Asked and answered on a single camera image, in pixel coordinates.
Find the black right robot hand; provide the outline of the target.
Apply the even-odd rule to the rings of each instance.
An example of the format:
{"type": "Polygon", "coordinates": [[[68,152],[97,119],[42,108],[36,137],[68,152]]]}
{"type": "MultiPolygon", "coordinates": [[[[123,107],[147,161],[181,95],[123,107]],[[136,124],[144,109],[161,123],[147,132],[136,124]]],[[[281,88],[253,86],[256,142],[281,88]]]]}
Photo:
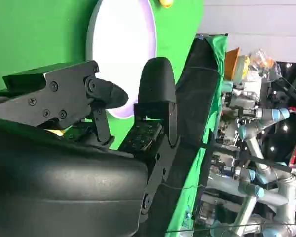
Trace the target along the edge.
{"type": "Polygon", "coordinates": [[[180,141],[173,69],[146,62],[117,150],[106,109],[128,95],[98,71],[90,60],[3,77],[0,237],[130,237],[147,220],[180,141]]]}

